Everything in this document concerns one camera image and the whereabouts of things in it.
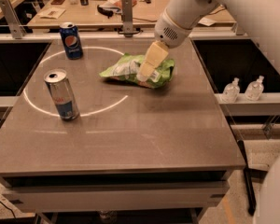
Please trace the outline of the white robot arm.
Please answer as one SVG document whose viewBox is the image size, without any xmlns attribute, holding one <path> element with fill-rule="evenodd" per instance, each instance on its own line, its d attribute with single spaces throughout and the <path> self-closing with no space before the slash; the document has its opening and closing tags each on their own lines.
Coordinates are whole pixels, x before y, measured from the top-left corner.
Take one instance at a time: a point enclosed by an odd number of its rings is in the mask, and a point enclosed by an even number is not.
<svg viewBox="0 0 280 224">
<path fill-rule="evenodd" d="M 137 78 L 146 81 L 180 46 L 198 21 L 224 6 L 280 75 L 280 0 L 170 0 L 155 25 L 155 41 L 147 50 Z"/>
</svg>

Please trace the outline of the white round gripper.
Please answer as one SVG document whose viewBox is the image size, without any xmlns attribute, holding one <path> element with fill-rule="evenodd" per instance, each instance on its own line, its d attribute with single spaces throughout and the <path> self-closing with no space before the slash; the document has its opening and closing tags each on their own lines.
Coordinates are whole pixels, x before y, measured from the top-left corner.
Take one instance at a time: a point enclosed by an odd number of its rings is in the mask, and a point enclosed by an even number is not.
<svg viewBox="0 0 280 224">
<path fill-rule="evenodd" d="M 137 79 L 147 81 L 169 54 L 168 48 L 176 48 L 189 36 L 193 20 L 183 8 L 166 8 L 155 24 L 155 38 L 147 49 L 145 59 L 137 72 Z"/>
</svg>

